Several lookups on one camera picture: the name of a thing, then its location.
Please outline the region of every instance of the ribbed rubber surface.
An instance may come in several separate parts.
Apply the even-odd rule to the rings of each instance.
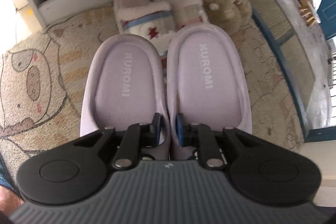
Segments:
[[[252,7],[259,12],[263,21],[270,29],[274,39],[285,35],[292,25],[282,12],[276,0],[249,0]]]
[[[133,170],[114,173],[105,188],[83,202],[25,203],[11,216],[20,224],[320,224],[326,219],[310,203],[271,208],[249,201],[223,173],[202,169],[193,160],[142,161]]]

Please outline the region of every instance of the white wall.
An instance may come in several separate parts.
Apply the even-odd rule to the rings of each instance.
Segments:
[[[320,168],[322,179],[336,179],[336,140],[304,143],[300,154]]]
[[[336,52],[336,46],[335,46],[336,38],[332,38],[327,40],[328,45],[330,46],[332,52]]]
[[[316,193],[314,203],[317,206],[336,207],[336,187],[321,186]]]

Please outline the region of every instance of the woven mat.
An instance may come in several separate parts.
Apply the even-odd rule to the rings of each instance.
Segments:
[[[307,54],[296,35],[282,44],[280,49],[299,90],[304,108],[307,109],[315,83],[315,75]]]
[[[112,7],[60,21],[0,58],[0,151],[15,178],[24,160],[79,136],[91,60],[118,34]]]

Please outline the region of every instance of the rug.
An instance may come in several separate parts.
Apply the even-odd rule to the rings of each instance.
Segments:
[[[0,58],[0,151],[15,178],[21,163],[79,136],[91,60],[118,34],[112,7],[59,21]]]
[[[112,7],[60,20],[0,58],[0,152],[11,176],[23,161],[79,137],[91,60],[117,34]],[[253,134],[297,151],[300,123],[276,58],[251,21],[232,36],[246,74]]]
[[[278,0],[249,0],[253,9],[260,14],[263,22],[269,28],[275,42],[280,45],[285,62],[293,75],[295,85],[299,90],[301,100],[305,110],[308,107],[310,96],[312,94],[315,75],[311,68],[310,61],[305,49],[302,46],[302,40],[295,33],[295,27],[291,24],[291,15],[285,14]],[[305,21],[301,18],[298,8],[292,7],[299,21],[302,21],[307,28]]]

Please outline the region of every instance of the blue door frame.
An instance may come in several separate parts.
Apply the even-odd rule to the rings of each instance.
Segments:
[[[326,40],[336,36],[336,0],[322,0],[317,10],[321,18],[321,28]]]

